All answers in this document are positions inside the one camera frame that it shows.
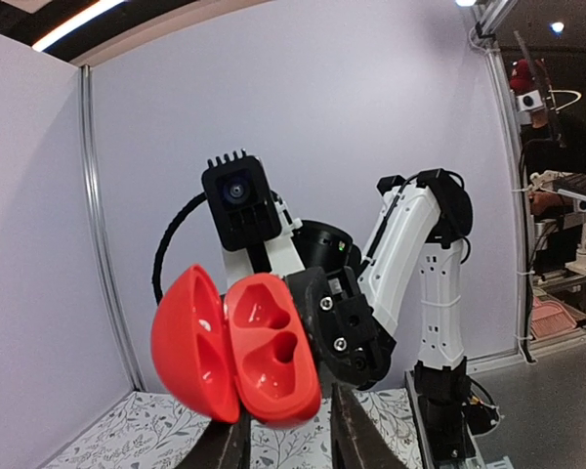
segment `patterned tablecloth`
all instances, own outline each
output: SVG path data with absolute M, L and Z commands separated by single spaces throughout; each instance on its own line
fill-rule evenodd
M 408 468 L 421 468 L 406 391 L 362 393 L 358 398 L 389 447 Z M 133 393 L 44 469 L 171 469 L 207 423 L 171 396 Z M 275 431 L 253 422 L 252 469 L 331 469 L 329 428 L 329 399 L 313 421 L 294 430 Z

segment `white wall panel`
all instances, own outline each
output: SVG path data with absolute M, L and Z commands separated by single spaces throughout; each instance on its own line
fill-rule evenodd
M 0 36 L 0 469 L 38 466 L 129 391 L 87 223 L 77 72 Z
M 151 266 L 168 222 L 201 191 L 206 158 L 247 148 L 293 213 L 364 244 L 381 176 L 443 166 L 475 204 L 464 268 L 471 357 L 512 349 L 516 266 L 509 169 L 483 57 L 449 0 L 276 1 L 158 39 L 95 70 L 105 208 L 120 294 L 151 389 Z M 178 232 L 164 286 L 201 263 L 224 271 L 208 210 Z M 416 282 L 401 312 L 393 379 L 412 367 Z

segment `gray floor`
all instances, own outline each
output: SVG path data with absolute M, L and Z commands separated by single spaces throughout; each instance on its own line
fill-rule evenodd
M 586 469 L 586 343 L 474 376 L 505 419 L 478 438 L 487 462 L 509 456 L 515 469 Z

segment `camera lens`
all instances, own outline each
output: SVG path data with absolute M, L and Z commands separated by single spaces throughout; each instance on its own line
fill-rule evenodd
M 241 205 L 245 203 L 249 195 L 249 183 L 243 178 L 232 178 L 224 184 L 224 200 L 231 205 Z

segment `black camera housing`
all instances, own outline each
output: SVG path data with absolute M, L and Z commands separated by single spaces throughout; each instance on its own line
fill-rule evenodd
M 223 161 L 209 159 L 202 186 L 227 251 L 262 244 L 282 232 L 265 170 L 255 156 L 235 151 Z

